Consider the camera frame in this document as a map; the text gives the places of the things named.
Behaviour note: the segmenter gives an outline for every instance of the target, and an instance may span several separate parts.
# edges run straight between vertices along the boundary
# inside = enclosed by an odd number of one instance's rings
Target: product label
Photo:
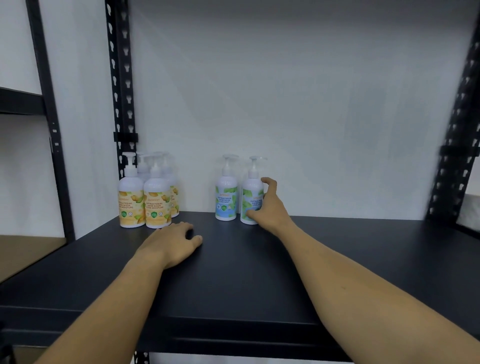
[[[170,191],[145,192],[145,215],[148,225],[162,226],[172,221]]]
[[[232,218],[237,213],[237,188],[215,186],[215,214],[221,218]]]
[[[246,214],[248,210],[260,210],[264,203],[264,191],[243,190],[241,200],[241,217],[247,221],[253,221]]]
[[[179,188],[178,186],[170,186],[170,214],[173,216],[179,212]]]
[[[121,225],[145,222],[145,196],[140,191],[119,191],[119,217]]]

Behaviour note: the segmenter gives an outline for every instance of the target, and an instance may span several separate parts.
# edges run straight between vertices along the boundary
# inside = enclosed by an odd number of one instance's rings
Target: human arm
[[[323,325],[357,364],[480,363],[480,342],[408,293],[298,228],[269,184],[247,215],[288,250]]]
[[[182,262],[202,243],[201,236],[185,238],[192,228],[181,222],[153,232],[36,364],[129,363],[163,270]]]

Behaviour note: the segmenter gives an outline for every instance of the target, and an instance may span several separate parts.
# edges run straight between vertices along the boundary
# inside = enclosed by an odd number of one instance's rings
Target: blue green label
[[[237,213],[237,188],[215,187],[215,214],[221,218],[232,218]]]
[[[260,210],[264,203],[264,191],[243,190],[241,199],[241,217],[247,221],[253,221],[247,216],[248,210]]]

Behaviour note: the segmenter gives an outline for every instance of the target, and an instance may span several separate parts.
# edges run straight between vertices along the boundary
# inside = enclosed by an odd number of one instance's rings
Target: forearm
[[[279,233],[327,330],[357,364],[473,363],[480,344],[293,223]]]
[[[162,268],[134,257],[37,364],[129,363]]]

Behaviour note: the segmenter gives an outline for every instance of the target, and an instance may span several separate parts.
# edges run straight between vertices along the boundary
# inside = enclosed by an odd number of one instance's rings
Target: pump bottle
[[[225,165],[215,185],[215,217],[218,220],[231,221],[237,217],[238,183],[229,162],[238,157],[235,154],[223,155]]]
[[[162,178],[165,178],[170,183],[170,213],[172,217],[176,217],[180,213],[180,188],[178,179],[173,173],[172,167],[168,164],[168,152],[156,152],[162,159]]]
[[[147,158],[153,158],[153,167],[150,169],[150,178],[145,182],[145,215],[147,227],[161,229],[172,223],[170,213],[170,183],[162,178],[158,160],[161,156],[147,154]]]
[[[144,183],[150,178],[150,171],[148,170],[148,164],[145,161],[146,156],[143,152],[137,152],[137,172],[138,178],[140,178]]]
[[[133,164],[134,152],[123,152],[128,164],[124,176],[119,181],[119,218],[123,228],[136,228],[145,225],[144,183],[137,177],[137,168]]]
[[[257,160],[267,159],[260,156],[250,157],[252,166],[248,171],[248,179],[242,184],[242,199],[240,221],[248,225],[257,223],[247,216],[248,210],[260,210],[264,202],[264,183],[260,180],[257,169]]]

